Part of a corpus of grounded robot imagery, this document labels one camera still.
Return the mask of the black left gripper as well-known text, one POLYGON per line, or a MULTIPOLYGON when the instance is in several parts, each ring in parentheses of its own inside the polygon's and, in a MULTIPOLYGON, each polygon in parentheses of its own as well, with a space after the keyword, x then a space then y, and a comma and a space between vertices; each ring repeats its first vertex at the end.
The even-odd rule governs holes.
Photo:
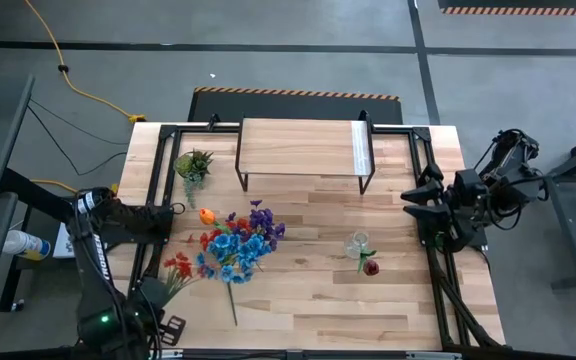
POLYGON ((176 315, 164 321, 164 307, 171 299, 168 287, 156 278, 144 277, 136 287, 135 296, 139 309, 144 311, 141 316, 144 327, 151 332, 158 331, 163 344, 176 346, 186 321, 176 315))

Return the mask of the red artificial flower bunch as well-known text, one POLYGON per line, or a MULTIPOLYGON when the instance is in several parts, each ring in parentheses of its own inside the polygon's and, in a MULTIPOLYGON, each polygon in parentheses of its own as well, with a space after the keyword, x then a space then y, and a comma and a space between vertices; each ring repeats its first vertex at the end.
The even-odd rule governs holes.
POLYGON ((173 257, 163 262, 167 270, 165 281, 166 301, 172 300, 185 286, 192 282, 193 266, 190 259, 183 253, 177 252, 173 257))
POLYGON ((221 235, 226 237, 237 235, 241 241, 246 241, 252 234, 252 227, 245 218, 239 218, 236 221, 226 221, 224 224, 215 222, 213 226, 214 228, 210 232, 204 232, 200 236, 199 241, 204 251, 207 251, 211 244, 216 243, 216 239, 221 235))

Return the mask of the cut-glass patterned vase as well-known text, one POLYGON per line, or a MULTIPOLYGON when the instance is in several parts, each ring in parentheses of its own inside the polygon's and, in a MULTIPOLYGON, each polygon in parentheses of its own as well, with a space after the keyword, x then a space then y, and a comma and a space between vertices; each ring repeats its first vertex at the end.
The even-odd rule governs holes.
POLYGON ((359 260, 362 255, 369 254, 369 235, 364 231, 355 231, 344 243, 345 255, 351 259, 359 260))

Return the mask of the white printed box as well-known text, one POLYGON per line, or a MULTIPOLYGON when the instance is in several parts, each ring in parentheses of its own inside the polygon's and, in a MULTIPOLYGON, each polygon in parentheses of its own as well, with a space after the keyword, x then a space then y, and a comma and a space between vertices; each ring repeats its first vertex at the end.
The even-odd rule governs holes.
POLYGON ((74 258, 74 250, 66 225, 61 223, 55 240, 52 256, 56 259, 74 258))

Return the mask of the purple artificial flower bunch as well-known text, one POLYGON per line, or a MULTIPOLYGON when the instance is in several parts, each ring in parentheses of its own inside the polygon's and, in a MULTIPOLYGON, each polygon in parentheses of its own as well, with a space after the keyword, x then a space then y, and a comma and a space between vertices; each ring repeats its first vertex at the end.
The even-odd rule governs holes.
POLYGON ((231 213, 226 219, 225 228, 230 234, 238 235, 243 242, 257 239, 266 253, 274 252, 285 236, 285 224, 275 222, 272 210, 261 207, 262 200, 252 200, 250 205, 252 209, 247 217, 237 218, 235 212, 231 213))

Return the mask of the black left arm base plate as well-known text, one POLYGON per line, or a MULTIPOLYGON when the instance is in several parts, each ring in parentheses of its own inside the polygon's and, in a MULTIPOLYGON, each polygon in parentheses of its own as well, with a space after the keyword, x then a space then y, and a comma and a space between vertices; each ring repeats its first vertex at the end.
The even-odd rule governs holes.
POLYGON ((114 204, 102 221, 102 239, 110 244, 163 244, 170 235, 174 212, 170 207, 114 204))

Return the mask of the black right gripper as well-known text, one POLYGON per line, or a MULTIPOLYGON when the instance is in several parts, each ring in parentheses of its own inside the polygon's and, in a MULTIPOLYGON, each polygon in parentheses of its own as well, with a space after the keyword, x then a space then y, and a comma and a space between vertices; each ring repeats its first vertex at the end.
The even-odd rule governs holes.
POLYGON ((454 182, 443 186, 443 173, 437 164, 427 165, 421 174, 423 186, 405 191, 401 199, 412 203, 431 205, 406 205, 403 210, 417 220, 449 222, 451 210, 466 208, 483 221, 483 182, 473 169, 455 173, 454 182))

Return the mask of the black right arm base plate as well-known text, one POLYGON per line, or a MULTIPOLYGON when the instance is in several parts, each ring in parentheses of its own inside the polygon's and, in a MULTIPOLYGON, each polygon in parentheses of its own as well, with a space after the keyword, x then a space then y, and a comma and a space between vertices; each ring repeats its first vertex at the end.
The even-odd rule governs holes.
POLYGON ((487 245, 486 223, 466 208, 451 210, 449 222, 417 220, 423 240, 439 250, 455 253, 463 248, 487 245))

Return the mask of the black diagonal support beam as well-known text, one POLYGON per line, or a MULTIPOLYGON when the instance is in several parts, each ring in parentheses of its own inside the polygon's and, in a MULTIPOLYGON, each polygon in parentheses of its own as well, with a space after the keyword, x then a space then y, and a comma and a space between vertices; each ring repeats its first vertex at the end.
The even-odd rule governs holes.
POLYGON ((67 224, 74 217, 74 210, 70 201, 43 189, 12 169, 6 168, 3 171, 0 180, 0 192, 14 193, 24 204, 64 224, 67 224))

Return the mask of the orange artificial tulip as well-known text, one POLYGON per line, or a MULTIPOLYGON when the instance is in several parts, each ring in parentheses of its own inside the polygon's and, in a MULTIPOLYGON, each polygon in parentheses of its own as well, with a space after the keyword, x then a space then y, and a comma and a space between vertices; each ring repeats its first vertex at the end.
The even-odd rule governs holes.
POLYGON ((213 226, 215 229, 220 230, 222 233, 232 233, 232 230, 227 225, 223 225, 217 221, 216 215, 212 210, 201 208, 199 210, 199 219, 204 225, 213 226))

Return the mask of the white bottle yellow-blue label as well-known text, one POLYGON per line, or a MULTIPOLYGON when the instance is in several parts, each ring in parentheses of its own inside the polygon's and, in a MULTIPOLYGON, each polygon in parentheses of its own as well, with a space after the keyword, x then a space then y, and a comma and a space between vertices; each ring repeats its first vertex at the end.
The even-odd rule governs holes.
POLYGON ((42 261, 51 250, 51 244, 34 235, 19 230, 10 230, 3 245, 2 252, 15 255, 30 261, 42 261))

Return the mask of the dark red artificial rose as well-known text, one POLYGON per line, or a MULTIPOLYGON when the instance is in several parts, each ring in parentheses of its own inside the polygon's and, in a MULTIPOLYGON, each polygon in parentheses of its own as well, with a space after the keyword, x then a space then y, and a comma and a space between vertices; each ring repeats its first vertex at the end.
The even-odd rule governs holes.
POLYGON ((380 271, 379 264, 373 259, 377 254, 376 250, 362 249, 359 253, 358 273, 367 276, 377 275, 380 271))

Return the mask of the artificial green succulent plant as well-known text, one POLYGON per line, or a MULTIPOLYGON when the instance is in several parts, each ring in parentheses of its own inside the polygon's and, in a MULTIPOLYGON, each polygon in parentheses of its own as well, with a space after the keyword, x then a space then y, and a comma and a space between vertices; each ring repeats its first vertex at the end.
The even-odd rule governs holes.
POLYGON ((203 188, 204 178, 210 173, 213 152, 193 149, 179 156, 173 164, 175 172, 183 179, 184 193, 188 205, 196 208, 195 191, 203 188))

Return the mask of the blue artificial flower bunch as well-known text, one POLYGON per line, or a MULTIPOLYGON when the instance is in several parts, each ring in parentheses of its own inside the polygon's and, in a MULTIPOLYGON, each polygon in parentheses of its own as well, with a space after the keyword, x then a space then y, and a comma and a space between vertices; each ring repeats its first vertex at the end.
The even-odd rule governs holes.
POLYGON ((225 284, 235 325, 238 317, 233 286, 251 281, 260 260, 272 252, 272 246, 261 234, 253 233, 248 238, 240 234, 220 234, 196 256, 200 277, 225 284))

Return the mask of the black hazard-striped floor mat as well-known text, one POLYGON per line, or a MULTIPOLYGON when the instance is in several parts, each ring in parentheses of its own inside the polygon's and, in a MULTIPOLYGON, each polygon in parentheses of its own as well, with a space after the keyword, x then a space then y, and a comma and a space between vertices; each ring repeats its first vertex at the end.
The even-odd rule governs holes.
POLYGON ((222 122, 255 118, 355 120, 366 111, 376 124, 401 125, 396 95, 334 91, 203 86, 194 89, 187 120, 205 122, 216 114, 222 122))
POLYGON ((576 0, 437 0, 447 15, 576 16, 576 0))

